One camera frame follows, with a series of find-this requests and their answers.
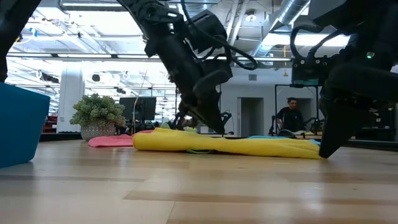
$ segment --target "monitor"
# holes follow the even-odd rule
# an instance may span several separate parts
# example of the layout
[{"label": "monitor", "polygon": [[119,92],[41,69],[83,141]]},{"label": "monitor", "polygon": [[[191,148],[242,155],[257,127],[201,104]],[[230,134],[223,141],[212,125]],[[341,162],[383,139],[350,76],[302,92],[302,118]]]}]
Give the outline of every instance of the monitor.
[{"label": "monitor", "polygon": [[[130,120],[136,97],[121,97],[119,103],[124,105],[123,116]],[[140,97],[136,104],[136,120],[155,120],[156,97]]]}]

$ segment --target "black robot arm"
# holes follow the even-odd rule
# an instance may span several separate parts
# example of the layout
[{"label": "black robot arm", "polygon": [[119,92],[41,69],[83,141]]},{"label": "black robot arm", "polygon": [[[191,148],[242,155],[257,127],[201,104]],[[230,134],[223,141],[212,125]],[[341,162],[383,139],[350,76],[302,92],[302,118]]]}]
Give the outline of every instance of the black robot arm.
[{"label": "black robot arm", "polygon": [[[293,84],[320,85],[320,109],[326,118],[320,155],[331,156],[369,120],[372,110],[398,102],[398,74],[391,73],[398,61],[398,1],[311,0],[308,12],[315,26],[297,26],[292,31],[295,56]],[[300,29],[336,31],[300,55],[294,39]],[[351,35],[348,45],[332,57],[315,57],[327,40]]]},{"label": "black robot arm", "polygon": [[[40,0],[2,0],[0,7],[0,82],[6,78],[6,54],[21,33]],[[224,133],[218,101],[220,94],[215,86],[232,77],[231,62],[254,70],[256,61],[247,53],[227,44],[222,23],[210,11],[205,10],[193,18],[187,16],[184,1],[182,7],[187,22],[176,10],[169,9],[157,0],[118,0],[141,28],[147,41],[148,57],[158,55],[179,89],[182,101],[190,114],[207,124],[217,133]],[[210,55],[224,48],[224,53],[213,58]],[[203,58],[193,51],[202,53]],[[231,51],[247,57],[251,66],[243,65],[232,57]]]}]

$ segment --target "metal frame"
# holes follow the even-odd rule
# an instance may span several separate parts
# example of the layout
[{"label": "metal frame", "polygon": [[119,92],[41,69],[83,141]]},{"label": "metal frame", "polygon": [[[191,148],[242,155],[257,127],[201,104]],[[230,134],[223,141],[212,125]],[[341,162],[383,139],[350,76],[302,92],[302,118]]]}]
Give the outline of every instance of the metal frame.
[{"label": "metal frame", "polygon": [[[275,133],[278,133],[278,122],[277,122],[277,118],[276,115],[278,114],[278,96],[277,96],[277,91],[278,91],[278,86],[289,86],[291,88],[296,88],[293,85],[289,85],[289,84],[275,84],[275,92],[274,92],[274,96],[275,96],[275,121],[274,121],[274,129],[275,129]],[[319,86],[317,85],[311,85],[311,86],[304,86],[304,87],[314,87],[316,90],[315,96],[316,96],[316,107],[317,107],[317,119],[319,119]]]}]

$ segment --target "black shirt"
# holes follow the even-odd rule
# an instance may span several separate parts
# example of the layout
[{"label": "black shirt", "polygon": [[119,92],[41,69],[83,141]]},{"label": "black shirt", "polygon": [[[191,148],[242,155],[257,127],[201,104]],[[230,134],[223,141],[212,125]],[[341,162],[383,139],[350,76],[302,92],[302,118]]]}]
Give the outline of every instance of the black shirt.
[{"label": "black shirt", "polygon": [[279,111],[276,117],[282,120],[282,129],[287,129],[292,132],[304,129],[303,116],[299,110],[292,110],[289,107],[285,107]]}]

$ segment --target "cable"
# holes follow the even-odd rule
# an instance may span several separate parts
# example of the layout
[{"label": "cable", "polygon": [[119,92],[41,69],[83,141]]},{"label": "cable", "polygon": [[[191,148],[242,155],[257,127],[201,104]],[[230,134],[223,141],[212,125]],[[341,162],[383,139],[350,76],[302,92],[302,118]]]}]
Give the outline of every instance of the cable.
[{"label": "cable", "polygon": [[242,55],[243,57],[246,57],[247,59],[249,59],[249,60],[252,62],[252,66],[246,66],[246,65],[243,65],[243,64],[240,63],[240,62],[239,62],[239,63],[236,63],[236,62],[234,61],[234,62],[235,62],[236,64],[238,64],[241,68],[243,68],[243,69],[245,69],[245,70],[255,70],[255,69],[258,67],[258,64],[257,64],[256,60],[255,60],[252,56],[250,56],[249,54],[247,54],[246,52],[244,52],[244,51],[242,51],[242,50],[240,50],[240,49],[238,49],[238,48],[236,48],[236,47],[234,47],[234,46],[229,45],[229,44],[226,43],[225,41],[220,41],[220,40],[218,40],[217,38],[215,38],[215,37],[211,36],[210,34],[206,33],[205,31],[199,29],[199,28],[193,23],[193,21],[191,20],[191,18],[190,18],[190,16],[189,16],[189,13],[188,13],[188,11],[187,11],[187,6],[185,5],[185,0],[181,0],[181,7],[182,7],[182,11],[184,12],[184,16],[187,18],[188,23],[189,23],[194,29],[196,29],[198,32],[202,33],[202,35],[206,36],[209,40],[211,40],[211,41],[213,41],[213,42],[216,42],[216,43],[222,45],[225,49],[233,50],[233,51],[235,51],[236,53],[239,53],[240,55]]},{"label": "cable", "polygon": [[148,69],[146,70],[145,75],[144,75],[144,78],[142,79],[141,87],[140,87],[140,89],[139,89],[139,91],[138,91],[138,95],[137,95],[136,101],[134,102],[134,106],[133,106],[133,108],[132,108],[132,129],[131,129],[131,135],[133,135],[133,134],[136,133],[136,105],[137,105],[137,101],[138,101],[139,95],[141,94],[142,87],[144,86],[144,82],[145,82],[145,78],[147,77],[147,73],[148,73]]},{"label": "cable", "polygon": [[302,26],[298,26],[293,28],[292,33],[290,35],[290,49],[294,55],[295,58],[298,59],[304,59],[305,57],[303,55],[300,55],[300,53],[298,52],[296,45],[295,45],[295,40],[296,40],[296,36],[299,33],[299,31],[303,29],[303,30],[307,30],[309,32],[313,32],[313,33],[319,33],[323,30],[323,28],[318,27],[318,26],[309,26],[309,25],[302,25]]},{"label": "cable", "polygon": [[315,53],[317,52],[317,50],[328,40],[331,40],[335,37],[337,37],[338,35],[342,34],[343,31],[342,30],[336,30],[333,33],[329,34],[327,37],[325,37],[323,40],[321,40],[321,42],[319,42],[317,45],[313,46],[310,51],[308,52],[308,56],[307,58],[314,58],[315,57]]},{"label": "cable", "polygon": [[206,60],[208,57],[210,57],[212,54],[213,54],[213,52],[216,50],[216,48],[215,47],[212,47],[211,49],[210,49],[210,51],[209,52],[207,52],[207,54],[205,55],[205,56],[203,56],[202,58],[200,58],[200,60]]}]

